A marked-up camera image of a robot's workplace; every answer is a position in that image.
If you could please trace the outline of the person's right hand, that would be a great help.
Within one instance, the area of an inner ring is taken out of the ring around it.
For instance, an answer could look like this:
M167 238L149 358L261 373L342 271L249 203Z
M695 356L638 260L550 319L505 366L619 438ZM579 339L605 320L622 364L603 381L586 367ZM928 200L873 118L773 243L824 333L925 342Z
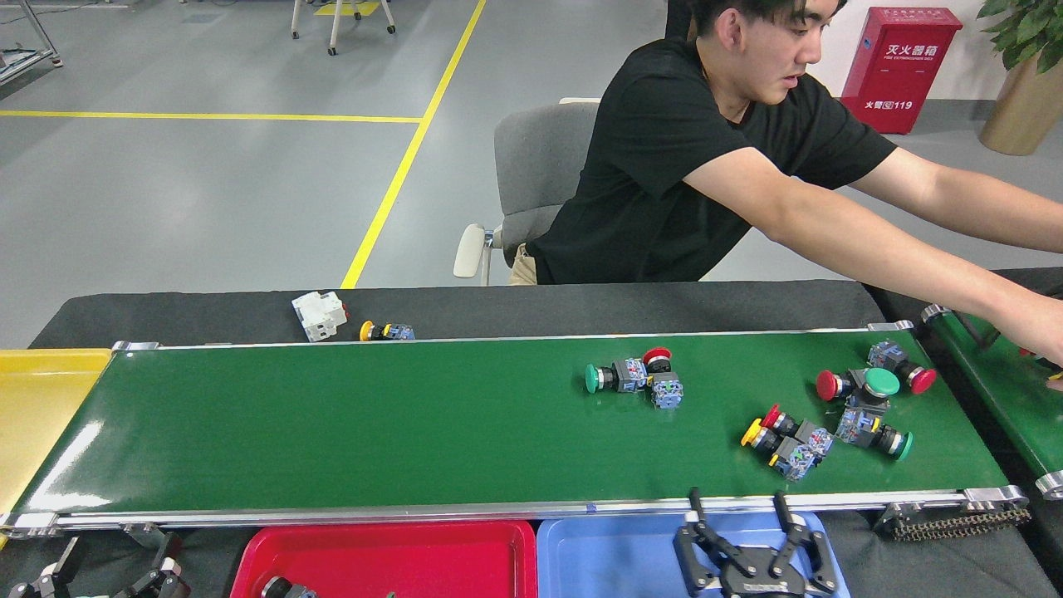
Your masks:
M1003 298L990 318L1022 348L1062 365L1062 302L1020 288Z

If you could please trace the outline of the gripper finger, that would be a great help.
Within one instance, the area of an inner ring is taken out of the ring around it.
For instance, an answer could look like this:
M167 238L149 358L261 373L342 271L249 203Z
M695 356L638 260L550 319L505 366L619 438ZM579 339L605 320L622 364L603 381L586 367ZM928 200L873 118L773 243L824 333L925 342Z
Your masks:
M752 576L752 561L744 556L742 549L718 535L718 531L708 525L698 488L688 491L688 503L690 507L684 515L684 525L676 531L673 541L687 592L691 596L699 596L707 590L728 593L730 582L737 576ZM695 556L695 547L701 548L714 563L718 574L701 563Z
M117 597L189 597L191 588L181 576L175 557L183 547L183 540L175 532L164 534L151 567Z
M836 594L836 567L829 557L829 547L823 532L812 530L808 522L793 514L782 492L775 492L773 505L786 537L767 561L767 578L776 583L779 596L832 596ZM810 573L802 574L792 565L797 549L804 549Z
M71 539L57 561L43 568L34 581L19 582L9 591L9 597L70 597L69 584L75 579L84 561L80 539Z

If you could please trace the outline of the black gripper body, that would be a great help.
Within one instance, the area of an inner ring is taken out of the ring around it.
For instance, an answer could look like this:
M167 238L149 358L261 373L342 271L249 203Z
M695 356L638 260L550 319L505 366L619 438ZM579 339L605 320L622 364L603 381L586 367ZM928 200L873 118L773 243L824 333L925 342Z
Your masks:
M805 577L797 574L774 578L725 571L710 582L710 590L719 590L724 597L805 597Z

